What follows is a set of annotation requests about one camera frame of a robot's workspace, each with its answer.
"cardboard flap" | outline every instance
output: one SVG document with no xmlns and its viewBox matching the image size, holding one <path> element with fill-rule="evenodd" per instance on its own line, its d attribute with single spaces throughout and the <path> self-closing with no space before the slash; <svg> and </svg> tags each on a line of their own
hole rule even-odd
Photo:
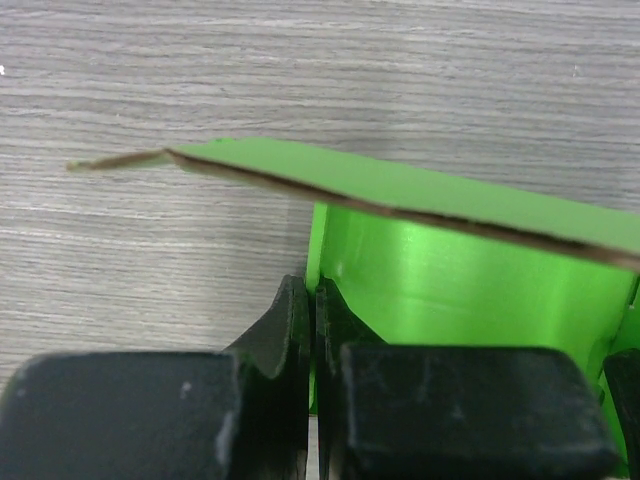
<svg viewBox="0 0 640 480">
<path fill-rule="evenodd" d="M 219 139 L 68 168 L 171 162 L 187 171 L 640 272 L 638 215 L 296 142 Z"/>
</svg>

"gray wood surface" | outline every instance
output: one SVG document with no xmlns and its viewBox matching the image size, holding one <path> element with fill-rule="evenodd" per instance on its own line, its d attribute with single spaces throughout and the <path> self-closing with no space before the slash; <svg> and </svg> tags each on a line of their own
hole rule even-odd
<svg viewBox="0 0 640 480">
<path fill-rule="evenodd" d="M 68 159 L 270 135 L 640 212 L 633 0 L 0 0 L 0 65 L 0 386 L 223 347 L 304 268 L 305 202 Z"/>
</svg>

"wood grain surface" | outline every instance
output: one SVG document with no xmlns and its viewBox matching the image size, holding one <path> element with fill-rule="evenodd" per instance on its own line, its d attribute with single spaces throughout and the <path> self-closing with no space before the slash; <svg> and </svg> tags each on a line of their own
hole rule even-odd
<svg viewBox="0 0 640 480">
<path fill-rule="evenodd" d="M 67 160 L 268 135 L 640 212 L 634 0 L 0 0 L 0 65 L 0 386 L 221 348 L 304 268 L 305 202 Z"/>
</svg>

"black plastic piece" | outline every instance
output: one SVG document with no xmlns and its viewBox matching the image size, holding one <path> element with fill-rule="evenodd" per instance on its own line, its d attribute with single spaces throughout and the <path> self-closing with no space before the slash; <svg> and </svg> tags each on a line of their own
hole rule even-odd
<svg viewBox="0 0 640 480">
<path fill-rule="evenodd" d="M 346 342 L 382 344 L 383 340 L 351 312 L 335 283 L 321 279 L 316 288 L 316 386 L 320 479 L 326 480 L 330 464 L 342 459 L 347 435 L 340 397 L 340 348 Z"/>
<path fill-rule="evenodd" d="M 316 295 L 323 480 L 597 480 L 616 465 L 566 355 L 385 345 L 333 282 Z"/>
<path fill-rule="evenodd" d="M 0 479 L 303 479 L 309 355 L 305 286 L 285 277 L 223 353 L 36 358 L 0 403 Z"/>
<path fill-rule="evenodd" d="M 640 480 L 640 350 L 607 357 L 604 372 L 627 447 L 629 477 Z"/>
</svg>

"cardboard edge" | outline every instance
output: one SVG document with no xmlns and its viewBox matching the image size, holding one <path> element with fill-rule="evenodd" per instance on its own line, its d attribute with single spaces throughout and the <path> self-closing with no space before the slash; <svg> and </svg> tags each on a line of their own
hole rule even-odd
<svg viewBox="0 0 640 480">
<path fill-rule="evenodd" d="M 167 163 L 175 163 L 176 166 L 188 172 L 240 181 L 280 193 L 295 195 L 313 202 L 335 204 L 374 215 L 490 238 L 640 273 L 640 254 L 576 242 L 538 232 L 517 230 L 499 224 L 478 222 L 464 217 L 393 208 L 331 192 L 310 183 L 294 181 L 249 168 L 232 166 L 209 158 L 204 159 L 186 155 L 172 148 L 121 155 L 94 162 L 71 162 L 67 165 L 67 170 L 73 172 L 114 170 Z"/>
</svg>

